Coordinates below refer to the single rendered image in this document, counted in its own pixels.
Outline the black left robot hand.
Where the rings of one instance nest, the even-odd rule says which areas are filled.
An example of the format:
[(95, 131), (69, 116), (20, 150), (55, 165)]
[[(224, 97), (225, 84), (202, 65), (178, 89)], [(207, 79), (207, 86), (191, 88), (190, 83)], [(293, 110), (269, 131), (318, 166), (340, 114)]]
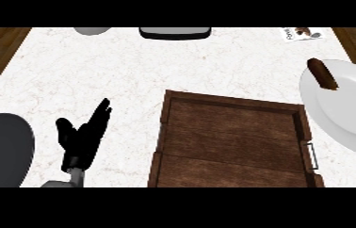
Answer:
[(105, 98), (95, 109), (89, 121), (80, 128), (76, 128), (72, 121), (66, 118), (57, 120), (60, 145), (64, 149), (61, 164), (64, 172), (70, 172), (72, 169), (86, 171), (91, 168), (107, 132), (111, 110), (110, 99)]

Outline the brown wooden tray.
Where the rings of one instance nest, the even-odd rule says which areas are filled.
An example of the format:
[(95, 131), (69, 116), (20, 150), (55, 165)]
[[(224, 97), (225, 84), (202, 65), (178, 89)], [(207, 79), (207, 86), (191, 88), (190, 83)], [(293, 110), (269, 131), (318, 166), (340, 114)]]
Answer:
[(169, 90), (150, 187), (323, 187), (305, 106)]

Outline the white plate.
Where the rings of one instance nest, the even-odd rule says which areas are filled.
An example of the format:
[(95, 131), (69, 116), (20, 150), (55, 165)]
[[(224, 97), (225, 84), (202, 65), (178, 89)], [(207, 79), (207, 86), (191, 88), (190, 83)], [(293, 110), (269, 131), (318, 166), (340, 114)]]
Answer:
[(337, 59), (327, 59), (324, 64), (339, 89), (323, 89), (309, 69), (305, 69), (299, 82), (300, 97), (324, 132), (356, 152), (356, 64)]

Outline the dark grey rounded object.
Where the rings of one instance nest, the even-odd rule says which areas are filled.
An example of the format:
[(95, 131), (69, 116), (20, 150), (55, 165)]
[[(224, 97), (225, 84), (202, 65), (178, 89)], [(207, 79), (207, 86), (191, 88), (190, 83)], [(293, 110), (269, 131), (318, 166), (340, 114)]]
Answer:
[(36, 136), (27, 121), (0, 113), (0, 187), (20, 187), (33, 164)]

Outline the grey round object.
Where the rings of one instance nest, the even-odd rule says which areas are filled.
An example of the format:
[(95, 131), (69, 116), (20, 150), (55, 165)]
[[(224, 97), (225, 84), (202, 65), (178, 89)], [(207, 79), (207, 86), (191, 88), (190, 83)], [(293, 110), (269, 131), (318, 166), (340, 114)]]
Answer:
[(104, 34), (108, 27), (76, 27), (76, 31), (86, 36), (95, 36)]

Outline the grey and black appliance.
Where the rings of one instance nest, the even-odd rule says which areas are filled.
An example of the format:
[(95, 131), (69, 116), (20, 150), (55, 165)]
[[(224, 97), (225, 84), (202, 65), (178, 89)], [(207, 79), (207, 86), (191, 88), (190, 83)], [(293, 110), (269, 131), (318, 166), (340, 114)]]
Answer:
[(200, 40), (210, 36), (210, 27), (141, 27), (141, 36), (145, 39), (185, 41)]

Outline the white printed packet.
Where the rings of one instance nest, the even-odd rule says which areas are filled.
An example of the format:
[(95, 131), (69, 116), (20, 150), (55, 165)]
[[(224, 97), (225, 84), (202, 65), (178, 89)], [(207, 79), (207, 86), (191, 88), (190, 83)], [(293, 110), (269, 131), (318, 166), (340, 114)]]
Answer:
[(320, 27), (281, 27), (280, 32), (287, 42), (320, 40), (326, 38)]

